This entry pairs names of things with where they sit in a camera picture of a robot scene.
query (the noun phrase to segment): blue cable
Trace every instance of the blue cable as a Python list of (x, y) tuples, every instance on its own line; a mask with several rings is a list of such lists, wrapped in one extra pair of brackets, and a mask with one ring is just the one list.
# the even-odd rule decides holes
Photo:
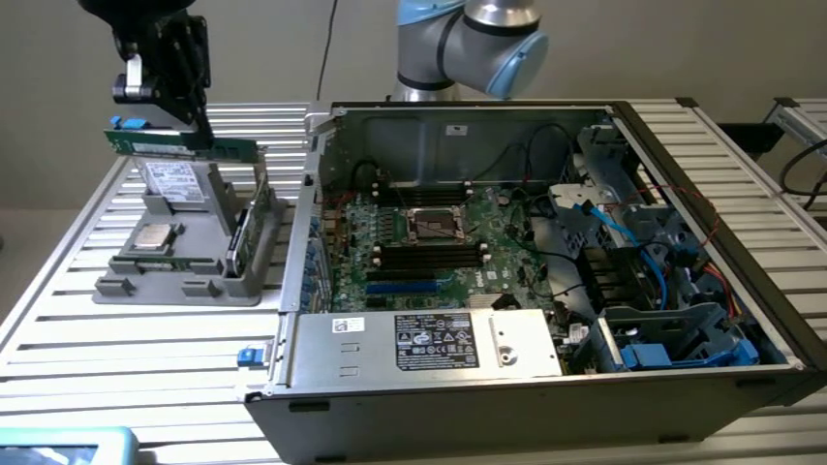
[[(578, 208), (579, 210), (583, 210), (582, 205), (576, 205), (575, 204), (575, 208)], [(588, 211), (587, 213), (595, 215), (595, 217), (600, 221), (603, 221), (603, 223), (610, 228), (616, 230), (619, 233), (624, 234), (630, 238), (630, 241), (632, 242), (632, 245), (635, 247), (640, 247), (642, 246), (640, 243), (638, 242), (638, 238), (635, 237), (635, 234), (627, 228), (622, 227), (614, 221), (611, 221), (611, 218), (608, 218), (608, 216), (606, 216), (606, 214), (602, 211), (599, 211), (596, 208), (592, 207), (591, 211)], [(646, 252), (646, 250), (643, 250), (643, 249), (640, 249), (640, 256), (643, 258), (643, 261), (646, 262), (646, 264), (648, 265), (648, 267), (654, 271), (655, 278), (658, 278), (658, 285), (660, 286), (660, 310), (664, 310), (667, 308), (667, 280), (663, 277), (663, 273), (660, 272), (660, 268), (658, 267), (658, 263), (655, 262), (655, 260), (648, 255), (648, 252)]]

